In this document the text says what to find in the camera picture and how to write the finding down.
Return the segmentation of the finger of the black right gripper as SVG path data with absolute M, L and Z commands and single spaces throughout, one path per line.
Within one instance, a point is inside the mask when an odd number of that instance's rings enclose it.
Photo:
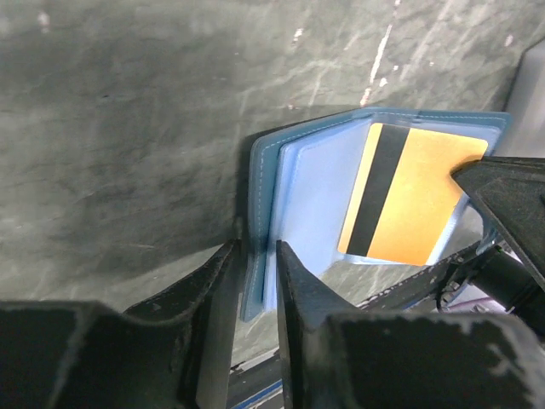
M 452 179 L 491 222 L 536 281 L 544 280 L 544 160 L 486 157 Z

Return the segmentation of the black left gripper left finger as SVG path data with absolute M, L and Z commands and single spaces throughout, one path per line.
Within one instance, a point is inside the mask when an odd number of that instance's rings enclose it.
M 119 313 L 99 302 L 1 305 L 4 408 L 222 408 L 240 243 Z

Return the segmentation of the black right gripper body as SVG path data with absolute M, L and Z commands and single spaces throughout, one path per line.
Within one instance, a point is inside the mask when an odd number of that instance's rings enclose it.
M 544 316 L 544 290 L 525 266 L 501 247 L 482 255 L 469 246 L 360 303 L 363 310 L 505 312 L 520 318 Z

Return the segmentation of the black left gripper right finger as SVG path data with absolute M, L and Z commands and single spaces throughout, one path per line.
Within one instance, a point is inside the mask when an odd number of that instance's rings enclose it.
M 541 408 L 544 353 L 507 314 L 365 312 L 277 244 L 288 408 Z

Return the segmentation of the gold magnetic stripe card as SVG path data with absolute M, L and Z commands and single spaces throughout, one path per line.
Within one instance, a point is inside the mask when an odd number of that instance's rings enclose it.
M 479 138 L 372 124 L 337 250 L 428 264 L 462 197 L 450 173 L 483 158 L 487 148 Z

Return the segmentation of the blue card holder wallet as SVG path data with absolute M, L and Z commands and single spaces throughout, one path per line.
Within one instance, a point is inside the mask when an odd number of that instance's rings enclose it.
M 505 112 L 422 111 L 365 107 L 309 120 L 258 138 L 250 151 L 249 260 L 241 318 L 277 306 L 276 244 L 287 242 L 307 269 L 322 275 L 334 262 L 410 265 L 337 250 L 364 144 L 374 123 L 487 141 L 490 156 L 511 118 Z M 428 264 L 439 260 L 468 203 L 462 193 Z

